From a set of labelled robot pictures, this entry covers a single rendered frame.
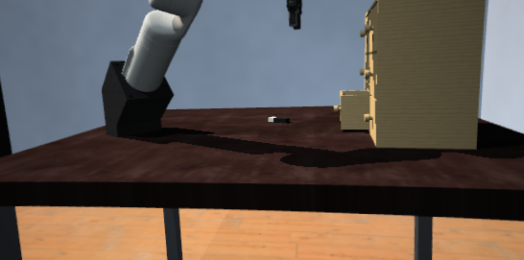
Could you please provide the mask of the small wooden chest of drawers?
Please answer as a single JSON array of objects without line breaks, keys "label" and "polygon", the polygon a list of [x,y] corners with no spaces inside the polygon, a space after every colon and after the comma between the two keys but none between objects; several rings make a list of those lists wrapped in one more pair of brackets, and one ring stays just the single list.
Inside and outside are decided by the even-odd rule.
[{"label": "small wooden chest of drawers", "polygon": [[376,148],[477,150],[485,7],[378,0]]}]

